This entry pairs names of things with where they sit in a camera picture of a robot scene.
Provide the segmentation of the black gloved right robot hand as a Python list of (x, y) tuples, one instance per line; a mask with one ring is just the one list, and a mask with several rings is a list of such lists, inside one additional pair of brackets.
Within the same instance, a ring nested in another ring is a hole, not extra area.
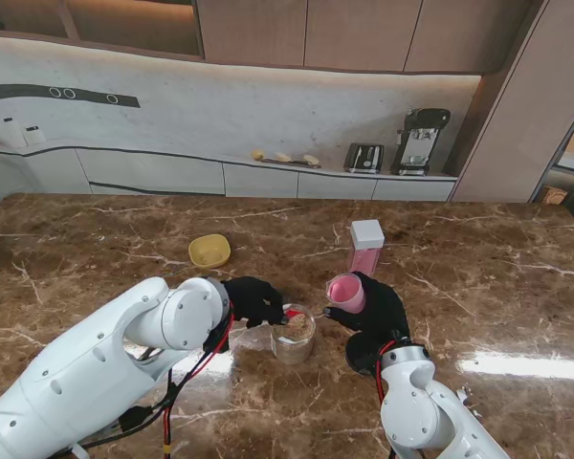
[(363, 287), (363, 309), (353, 314), (338, 307), (328, 307), (324, 309), (324, 315), (351, 331), (362, 332), (378, 345), (410, 339), (406, 311), (393, 288), (364, 273), (353, 274), (360, 279)]

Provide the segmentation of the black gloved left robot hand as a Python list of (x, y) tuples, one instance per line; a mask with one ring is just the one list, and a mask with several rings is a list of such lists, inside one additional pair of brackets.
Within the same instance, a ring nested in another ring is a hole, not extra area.
[(252, 276), (223, 281), (233, 305), (234, 318), (246, 320), (248, 329), (264, 322), (285, 325), (288, 317), (283, 311), (283, 297), (270, 283)]

